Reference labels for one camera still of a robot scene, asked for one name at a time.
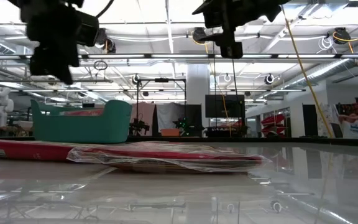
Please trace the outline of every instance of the teal plastic bin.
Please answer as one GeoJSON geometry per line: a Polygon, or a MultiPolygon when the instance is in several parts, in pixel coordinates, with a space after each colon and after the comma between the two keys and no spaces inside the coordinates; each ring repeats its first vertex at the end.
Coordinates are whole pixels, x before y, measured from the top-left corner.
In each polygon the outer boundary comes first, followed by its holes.
{"type": "Polygon", "coordinates": [[[132,106],[111,100],[99,116],[65,116],[60,112],[94,108],[61,108],[31,100],[34,137],[38,141],[119,143],[127,140],[132,106]]]}

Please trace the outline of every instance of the reflective floor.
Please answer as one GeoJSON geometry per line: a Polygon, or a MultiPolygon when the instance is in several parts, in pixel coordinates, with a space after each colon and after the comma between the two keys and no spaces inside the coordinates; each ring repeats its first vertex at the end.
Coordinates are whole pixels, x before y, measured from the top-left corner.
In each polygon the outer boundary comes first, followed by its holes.
{"type": "Polygon", "coordinates": [[[271,162],[248,174],[141,174],[0,159],[2,223],[358,223],[358,147],[211,143],[271,162]]]}

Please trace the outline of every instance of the white humanoid robot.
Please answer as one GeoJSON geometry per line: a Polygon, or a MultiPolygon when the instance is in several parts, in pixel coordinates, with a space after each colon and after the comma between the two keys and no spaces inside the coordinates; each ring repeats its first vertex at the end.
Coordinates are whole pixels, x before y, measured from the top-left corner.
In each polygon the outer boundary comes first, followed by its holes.
{"type": "Polygon", "coordinates": [[[13,111],[13,101],[9,99],[11,89],[0,87],[0,128],[6,126],[7,113],[13,111]]]}

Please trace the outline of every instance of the red object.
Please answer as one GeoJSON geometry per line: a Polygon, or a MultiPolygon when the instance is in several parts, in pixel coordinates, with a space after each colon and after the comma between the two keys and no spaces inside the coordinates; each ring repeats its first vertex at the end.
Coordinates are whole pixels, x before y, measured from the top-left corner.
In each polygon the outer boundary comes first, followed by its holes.
{"type": "Polygon", "coordinates": [[[263,133],[263,134],[267,134],[267,133],[269,133],[269,131],[275,131],[277,134],[280,134],[280,133],[282,133],[284,130],[285,130],[284,125],[282,125],[282,124],[276,124],[275,126],[274,126],[274,125],[270,125],[270,126],[267,126],[267,127],[264,128],[264,129],[262,129],[262,133],[263,133]]]}
{"type": "Polygon", "coordinates": [[[267,161],[262,156],[241,154],[232,149],[170,142],[108,146],[0,140],[0,157],[90,162],[142,172],[245,172],[267,161]]]}
{"type": "Polygon", "coordinates": [[[285,119],[283,114],[278,114],[276,116],[270,116],[263,121],[261,121],[263,126],[270,125],[270,124],[280,124],[285,119]]]}
{"type": "Polygon", "coordinates": [[[178,128],[161,129],[162,136],[180,136],[180,130],[178,128]]]}
{"type": "Polygon", "coordinates": [[[79,111],[64,111],[62,115],[66,116],[99,116],[103,114],[103,109],[94,110],[79,110],[79,111]]]}
{"type": "Polygon", "coordinates": [[[70,145],[49,142],[23,142],[0,140],[0,157],[41,161],[66,161],[70,145]]]}

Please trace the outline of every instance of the yellow cable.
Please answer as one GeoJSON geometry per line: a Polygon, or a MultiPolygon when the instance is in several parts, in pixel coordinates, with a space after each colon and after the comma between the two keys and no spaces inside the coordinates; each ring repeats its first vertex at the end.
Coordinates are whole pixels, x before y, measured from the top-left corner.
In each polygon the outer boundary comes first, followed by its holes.
{"type": "MultiPolygon", "coordinates": [[[[299,57],[298,49],[297,49],[297,47],[296,47],[295,40],[294,40],[293,35],[292,35],[291,27],[290,27],[290,24],[289,24],[289,22],[288,22],[288,19],[287,19],[286,15],[285,15],[285,11],[284,11],[284,7],[283,7],[283,6],[282,6],[282,10],[283,10],[284,18],[285,18],[285,23],[286,23],[287,28],[288,28],[288,32],[290,33],[290,36],[291,36],[292,45],[293,45],[293,48],[295,49],[296,57],[298,58],[299,65],[300,65],[300,67],[301,67],[301,69],[302,69],[303,76],[305,77],[305,80],[306,80],[306,82],[307,82],[307,84],[308,84],[308,86],[309,86],[310,92],[311,92],[311,94],[313,95],[314,102],[316,103],[318,112],[319,112],[321,118],[323,119],[324,125],[325,125],[325,127],[326,127],[326,129],[327,129],[327,131],[328,131],[329,137],[330,137],[330,138],[333,138],[334,136],[333,136],[333,134],[332,134],[330,128],[328,127],[328,123],[327,123],[326,118],[324,117],[323,111],[321,110],[321,107],[320,107],[320,105],[319,105],[319,103],[318,103],[316,94],[314,93],[313,88],[311,87],[311,84],[310,84],[310,82],[309,82],[309,80],[308,80],[308,76],[306,75],[305,69],[303,68],[302,61],[301,61],[301,58],[299,57]]],[[[328,162],[327,174],[326,174],[326,176],[325,176],[325,178],[324,178],[323,190],[321,191],[320,200],[323,200],[323,198],[324,198],[324,194],[325,194],[325,191],[326,191],[326,185],[327,185],[328,174],[329,174],[329,172],[330,172],[330,170],[331,170],[332,160],[333,160],[333,154],[331,153],[331,154],[329,155],[329,162],[328,162]]],[[[318,209],[317,209],[317,214],[316,214],[315,219],[314,219],[314,224],[317,224],[317,218],[318,218],[318,216],[319,216],[321,207],[322,207],[322,205],[320,205],[320,206],[318,207],[318,209]]]]}
{"type": "MultiPolygon", "coordinates": [[[[198,44],[198,45],[204,45],[204,46],[205,46],[205,52],[208,54],[207,44],[209,44],[209,43],[205,43],[205,44],[198,43],[197,41],[194,40],[194,38],[193,38],[193,33],[194,33],[194,31],[190,34],[192,41],[193,41],[194,43],[198,44]]],[[[214,80],[215,80],[215,85],[216,85],[215,67],[214,67],[214,80]]],[[[223,95],[222,90],[220,89],[220,87],[219,87],[218,85],[216,85],[216,86],[218,87],[219,91],[220,91],[221,94],[222,94],[224,112],[226,113],[226,124],[229,126],[229,132],[230,132],[230,138],[231,138],[231,124],[228,123],[228,121],[229,121],[229,115],[228,115],[227,109],[226,109],[226,101],[224,100],[224,95],[223,95]]]]}
{"type": "Polygon", "coordinates": [[[341,39],[341,38],[335,36],[336,33],[337,33],[337,32],[334,32],[334,33],[333,33],[333,37],[334,37],[335,39],[337,39],[337,40],[340,40],[340,41],[353,42],[353,41],[357,41],[357,40],[358,40],[358,38],[356,38],[356,39],[351,39],[351,40],[341,39]]]}
{"type": "Polygon", "coordinates": [[[351,49],[352,54],[354,54],[354,51],[353,51],[353,48],[352,48],[352,44],[351,44],[350,42],[348,42],[348,44],[349,44],[349,48],[351,49]]]}
{"type": "MultiPolygon", "coordinates": [[[[205,51],[206,51],[206,53],[208,54],[208,48],[206,47],[206,44],[202,44],[202,45],[205,45],[205,51]]],[[[219,92],[222,94],[222,100],[223,100],[223,107],[224,107],[224,112],[226,113],[226,124],[229,126],[229,132],[230,132],[230,138],[231,138],[231,124],[230,123],[228,123],[229,122],[229,115],[228,115],[228,113],[227,113],[227,109],[226,109],[226,100],[224,100],[224,95],[223,95],[223,92],[222,92],[222,90],[221,90],[221,88],[218,86],[218,84],[216,83],[216,73],[215,73],[215,65],[214,65],[214,80],[215,80],[215,85],[218,87],[218,89],[219,89],[219,92]]]]}
{"type": "Polygon", "coordinates": [[[330,137],[330,138],[333,138],[334,136],[333,136],[333,134],[332,134],[332,132],[331,132],[329,126],[328,126],[328,123],[327,123],[326,118],[325,118],[325,116],[324,116],[324,114],[323,114],[323,111],[321,110],[321,107],[320,107],[320,105],[319,105],[319,103],[318,103],[316,94],[314,93],[314,90],[313,90],[313,88],[311,87],[311,83],[309,82],[309,79],[308,79],[308,76],[307,76],[307,74],[306,74],[305,68],[303,68],[302,61],[301,61],[301,58],[300,58],[300,56],[299,56],[298,48],[296,47],[295,40],[294,40],[293,35],[292,35],[292,31],[291,31],[291,28],[290,28],[290,23],[288,22],[288,19],[287,19],[286,15],[285,15],[285,12],[284,12],[284,7],[282,7],[282,9],[283,9],[283,14],[284,14],[284,18],[285,18],[285,23],[286,23],[286,25],[287,25],[288,32],[290,33],[290,36],[291,36],[292,45],[293,45],[293,48],[294,48],[294,50],[295,50],[296,57],[298,58],[298,61],[299,61],[299,66],[301,67],[303,76],[305,77],[305,81],[306,81],[306,83],[307,83],[308,86],[309,86],[310,92],[311,92],[311,94],[313,95],[314,102],[316,103],[318,112],[319,112],[321,118],[323,119],[324,125],[325,125],[325,127],[326,127],[326,129],[327,129],[327,131],[328,131],[329,137],[330,137]]]}

